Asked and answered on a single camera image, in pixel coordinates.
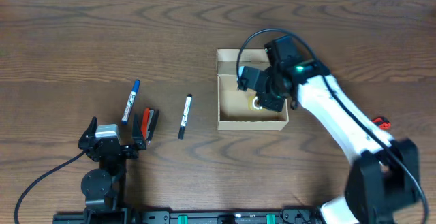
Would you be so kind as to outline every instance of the red clip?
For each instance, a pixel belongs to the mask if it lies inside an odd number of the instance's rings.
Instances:
[[[147,126],[149,125],[149,113],[150,108],[146,108],[144,111],[144,116],[142,117],[142,124],[141,124],[141,132],[142,136],[146,139],[145,134],[147,133]]]
[[[374,118],[372,121],[373,121],[373,123],[375,123],[375,125],[377,125],[380,129],[387,130],[387,129],[390,128],[390,122],[389,122],[389,120],[388,120],[387,118],[383,117],[383,116],[380,116],[380,117]]]

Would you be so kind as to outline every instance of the black bracket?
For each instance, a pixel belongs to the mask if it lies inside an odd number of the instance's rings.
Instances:
[[[418,149],[406,139],[392,141],[390,150],[419,183]],[[350,170],[345,199],[353,215],[367,224],[394,223],[392,213],[420,199],[416,187],[386,152],[365,151]]]
[[[94,212],[111,211],[116,199],[116,192],[112,190],[112,179],[109,172],[95,169],[88,172],[82,179],[81,189],[85,195],[88,210]]]
[[[146,150],[146,142],[141,133],[138,116],[134,115],[131,137],[133,144],[121,146],[116,136],[96,138],[97,118],[93,117],[88,129],[79,139],[78,147],[87,151],[87,156],[94,162],[99,162],[102,157],[124,157],[126,159],[137,159],[139,150]]]

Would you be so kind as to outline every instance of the open cardboard box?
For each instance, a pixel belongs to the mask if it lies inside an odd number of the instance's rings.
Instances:
[[[218,130],[282,130],[289,116],[287,101],[281,112],[273,112],[265,108],[252,110],[250,99],[255,91],[238,90],[236,83],[236,58],[239,50],[218,49]],[[250,66],[265,70],[269,66],[265,50],[244,50],[240,58],[240,66]]]

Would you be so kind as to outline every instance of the wooden table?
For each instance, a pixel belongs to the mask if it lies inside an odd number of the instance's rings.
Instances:
[[[217,131],[216,49],[239,48],[265,27],[303,37],[358,107],[418,145],[436,211],[436,0],[0,0],[1,222],[13,222],[32,181],[79,153],[93,116],[121,124],[136,78],[134,112],[150,106],[161,117],[152,145],[129,162],[135,207],[271,209],[340,195],[347,159],[309,112],[291,110],[283,131]],[[189,126],[177,140],[188,93]],[[124,142],[130,133],[121,126]],[[80,181],[97,167],[82,157],[41,181],[21,222],[82,211]],[[421,216],[420,204],[397,215]]]

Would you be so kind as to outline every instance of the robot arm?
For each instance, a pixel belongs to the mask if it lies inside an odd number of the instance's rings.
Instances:
[[[330,87],[336,92],[337,97],[359,121],[369,128],[386,146],[391,146],[390,141],[394,138],[389,133],[374,125],[374,123],[348,99],[331,74],[326,76],[326,79]],[[370,138],[339,106],[336,100],[333,99],[321,76],[309,78],[306,83],[299,85],[298,102],[323,124],[342,148],[350,165],[352,165],[357,158],[360,158],[361,154],[366,150],[371,153],[382,150],[381,146]]]
[[[241,51],[250,39],[267,31],[280,31],[287,36],[265,44],[268,69],[239,68],[236,62],[238,87],[255,90],[259,105],[277,112],[290,97],[291,108],[300,104],[308,109],[345,153],[352,166],[345,194],[320,208],[325,223],[394,223],[394,211],[420,197],[426,205],[414,143],[409,139],[397,142],[374,125],[298,36],[282,29],[261,30],[249,37]],[[308,48],[313,60],[303,60],[291,37]]]

